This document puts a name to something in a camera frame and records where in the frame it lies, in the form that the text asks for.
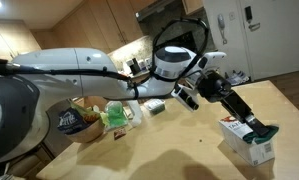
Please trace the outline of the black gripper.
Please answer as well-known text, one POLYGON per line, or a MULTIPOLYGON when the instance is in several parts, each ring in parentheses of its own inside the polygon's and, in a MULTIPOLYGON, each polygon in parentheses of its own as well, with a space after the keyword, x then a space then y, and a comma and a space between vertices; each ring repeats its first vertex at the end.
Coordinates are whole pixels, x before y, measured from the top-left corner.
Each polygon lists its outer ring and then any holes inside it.
POLYGON ((251 108, 231 88, 231 84, 215 71, 202 78, 197 84, 197 89, 208 102, 220 102, 232 116, 246 123, 257 135, 265 136, 269 132, 269 129, 254 116, 251 108))

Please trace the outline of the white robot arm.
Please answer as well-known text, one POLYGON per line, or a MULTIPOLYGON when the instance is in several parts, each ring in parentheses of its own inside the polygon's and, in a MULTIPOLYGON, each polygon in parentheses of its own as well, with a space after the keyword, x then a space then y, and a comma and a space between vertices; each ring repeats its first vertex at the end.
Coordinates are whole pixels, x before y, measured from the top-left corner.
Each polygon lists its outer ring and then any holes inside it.
POLYGON ((223 52, 198 51, 177 44, 153 43, 149 77, 135 83, 118 72, 111 58, 94 48, 55 48, 30 52, 8 61, 0 59, 0 162, 14 159, 33 146, 29 137, 37 122, 56 103, 74 97, 108 100, 175 97, 190 110, 199 96, 219 102, 258 136, 269 133, 250 107, 216 72, 223 52))

